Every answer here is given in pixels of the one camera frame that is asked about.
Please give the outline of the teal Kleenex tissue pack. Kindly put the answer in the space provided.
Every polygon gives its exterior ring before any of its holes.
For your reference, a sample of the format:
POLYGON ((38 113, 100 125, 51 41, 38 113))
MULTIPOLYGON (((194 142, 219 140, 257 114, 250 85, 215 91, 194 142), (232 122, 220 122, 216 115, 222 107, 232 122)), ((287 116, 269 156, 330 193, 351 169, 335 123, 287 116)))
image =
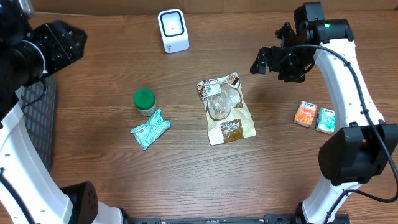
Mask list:
POLYGON ((315 130, 323 133, 331 134, 335 131, 336 116, 333 110, 320 108, 317 117, 315 130))

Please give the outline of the teal snack packet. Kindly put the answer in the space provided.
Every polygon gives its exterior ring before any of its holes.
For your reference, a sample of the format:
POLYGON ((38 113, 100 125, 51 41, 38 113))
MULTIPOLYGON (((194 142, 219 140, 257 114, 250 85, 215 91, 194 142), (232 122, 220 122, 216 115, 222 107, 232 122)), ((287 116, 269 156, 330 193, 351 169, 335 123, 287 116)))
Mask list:
POLYGON ((170 121, 163 119, 162 110, 157 109, 145 124, 133 128, 131 134, 146 151, 170 126, 170 121))

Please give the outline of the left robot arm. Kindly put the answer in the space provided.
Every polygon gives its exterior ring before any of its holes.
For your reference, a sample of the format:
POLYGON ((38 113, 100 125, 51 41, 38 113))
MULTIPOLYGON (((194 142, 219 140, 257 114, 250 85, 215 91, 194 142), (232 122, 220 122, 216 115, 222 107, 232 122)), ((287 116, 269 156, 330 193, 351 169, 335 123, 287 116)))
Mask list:
POLYGON ((1 203, 14 223, 129 222, 91 182, 58 187, 27 131, 17 90, 81 59, 86 33, 56 20, 32 28, 30 1, 1 2, 1 203))

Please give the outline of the orange snack packet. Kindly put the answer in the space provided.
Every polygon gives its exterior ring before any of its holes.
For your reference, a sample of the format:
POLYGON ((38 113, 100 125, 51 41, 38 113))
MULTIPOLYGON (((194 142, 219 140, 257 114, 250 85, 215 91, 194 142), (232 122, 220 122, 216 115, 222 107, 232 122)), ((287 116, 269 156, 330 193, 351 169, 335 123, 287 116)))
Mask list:
POLYGON ((317 106, 313 103, 301 101, 298 110, 294 116, 294 123, 300 124, 305 127, 311 126, 317 106))

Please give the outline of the beige paper pouch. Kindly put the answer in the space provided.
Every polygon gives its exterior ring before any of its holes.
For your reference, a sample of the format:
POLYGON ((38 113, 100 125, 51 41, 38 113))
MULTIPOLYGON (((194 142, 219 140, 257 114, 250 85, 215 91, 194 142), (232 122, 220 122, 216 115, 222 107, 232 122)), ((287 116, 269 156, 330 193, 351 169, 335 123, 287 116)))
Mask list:
POLYGON ((256 135, 236 72, 200 81, 197 92, 205 107, 208 139, 212 146, 256 135))

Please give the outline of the green capped bottle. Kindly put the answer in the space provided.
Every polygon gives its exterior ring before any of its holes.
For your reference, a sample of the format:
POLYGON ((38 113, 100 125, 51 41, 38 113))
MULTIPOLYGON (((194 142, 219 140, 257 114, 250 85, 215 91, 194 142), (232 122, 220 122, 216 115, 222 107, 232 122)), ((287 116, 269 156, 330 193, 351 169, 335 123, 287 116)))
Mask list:
POLYGON ((134 104, 143 116, 152 116, 157 109, 154 92, 148 88, 141 88, 134 94, 134 104))

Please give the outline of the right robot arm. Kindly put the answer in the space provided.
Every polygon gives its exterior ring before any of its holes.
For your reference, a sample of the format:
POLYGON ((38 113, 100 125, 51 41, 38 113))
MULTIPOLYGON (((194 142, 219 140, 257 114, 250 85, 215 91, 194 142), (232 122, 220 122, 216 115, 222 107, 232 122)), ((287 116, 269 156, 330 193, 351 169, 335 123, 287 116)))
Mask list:
POLYGON ((281 45, 260 49, 250 71, 277 72, 285 82, 304 81, 318 67, 336 114, 336 133, 318 153, 321 177, 293 215, 266 215, 265 223, 348 223, 338 209, 351 194, 393 166, 397 125, 387 124, 374 104, 346 19, 325 19, 322 5, 308 2, 294 11, 294 24, 276 31, 281 45))

